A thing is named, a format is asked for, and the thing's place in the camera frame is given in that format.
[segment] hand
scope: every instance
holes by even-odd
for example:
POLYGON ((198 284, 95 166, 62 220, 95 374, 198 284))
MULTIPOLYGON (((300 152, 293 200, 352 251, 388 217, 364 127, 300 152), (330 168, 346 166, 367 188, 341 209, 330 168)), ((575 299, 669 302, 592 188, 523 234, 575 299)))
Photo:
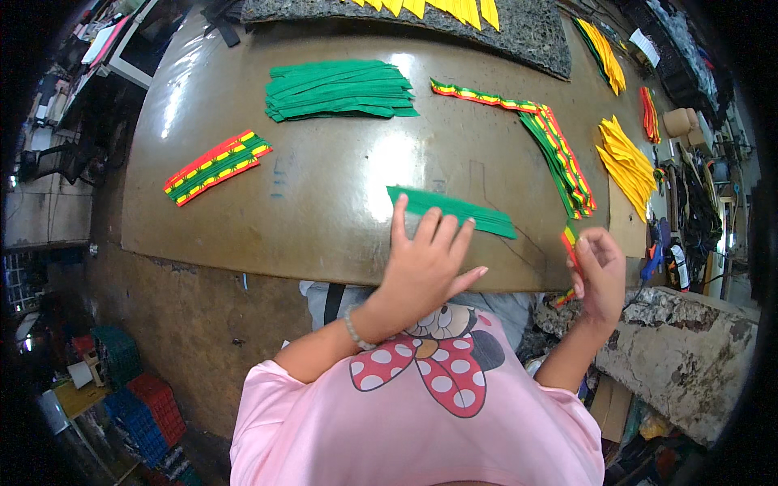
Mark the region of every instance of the hand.
POLYGON ((583 311, 608 335, 612 332, 624 306, 626 258, 605 228, 588 228, 576 243, 576 259, 583 274, 567 257, 576 297, 583 299, 583 311))
POLYGON ((476 267, 457 276, 473 236, 474 219, 464 222, 457 233, 456 216, 441 219, 440 208, 431 208, 422 217, 413 240, 409 240, 405 235, 406 206, 408 196, 400 194, 394 205, 391 252, 384 280, 352 313, 356 333, 374 344, 429 315, 488 270, 476 267))

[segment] black chair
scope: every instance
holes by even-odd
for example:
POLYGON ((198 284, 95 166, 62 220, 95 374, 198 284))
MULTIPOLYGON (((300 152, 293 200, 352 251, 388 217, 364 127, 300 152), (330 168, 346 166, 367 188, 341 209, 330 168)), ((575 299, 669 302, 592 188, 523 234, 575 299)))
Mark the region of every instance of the black chair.
POLYGON ((40 179, 60 173, 71 185, 80 179, 90 186, 104 182, 103 157, 100 150, 87 150, 81 145, 66 142, 38 152, 24 151, 19 163, 19 179, 22 182, 40 179), (84 170, 92 180, 82 176, 84 170))

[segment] gray foam mat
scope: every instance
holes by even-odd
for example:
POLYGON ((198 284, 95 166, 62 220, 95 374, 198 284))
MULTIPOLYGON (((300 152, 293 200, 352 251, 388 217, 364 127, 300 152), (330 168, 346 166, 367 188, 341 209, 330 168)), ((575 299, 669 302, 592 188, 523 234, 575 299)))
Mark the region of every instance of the gray foam mat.
MULTIPOLYGON (((465 45, 484 47, 513 61, 529 65, 539 71, 568 80, 570 51, 567 47, 562 19, 553 0, 495 0, 499 14, 499 32, 481 18, 482 30, 465 25, 449 13, 425 5, 424 19, 406 9, 399 17, 384 6, 380 12, 368 3, 360 7, 351 0, 246 0, 240 16, 242 23, 263 23, 283 20, 358 19, 353 28, 369 21, 400 24, 411 27, 401 35, 423 36, 422 27, 441 35, 435 40, 464 41, 465 45)), ((365 33, 381 33, 373 29, 365 33)))

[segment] fingernail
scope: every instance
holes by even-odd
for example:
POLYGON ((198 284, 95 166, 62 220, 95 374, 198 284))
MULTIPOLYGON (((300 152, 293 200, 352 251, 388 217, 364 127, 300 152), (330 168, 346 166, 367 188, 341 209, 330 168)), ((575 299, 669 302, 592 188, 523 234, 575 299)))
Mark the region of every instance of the fingernail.
POLYGON ((579 247, 583 252, 589 251, 589 240, 586 238, 586 236, 581 236, 578 239, 578 244, 576 246, 579 247))

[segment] bracelet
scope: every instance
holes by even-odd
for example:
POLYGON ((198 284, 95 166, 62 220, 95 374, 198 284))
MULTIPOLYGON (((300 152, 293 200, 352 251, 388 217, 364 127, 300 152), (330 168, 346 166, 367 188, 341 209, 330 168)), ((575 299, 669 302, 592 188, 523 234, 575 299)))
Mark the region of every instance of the bracelet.
POLYGON ((353 309, 356 306, 348 306, 345 310, 345 313, 343 314, 343 320, 345 321, 345 328, 349 331, 349 334, 351 335, 351 339, 356 343, 357 346, 359 346, 361 349, 365 351, 372 351, 376 348, 375 344, 371 344, 369 342, 365 342, 361 337, 359 337, 359 334, 356 333, 354 330, 354 324, 351 322, 351 309, 353 309))

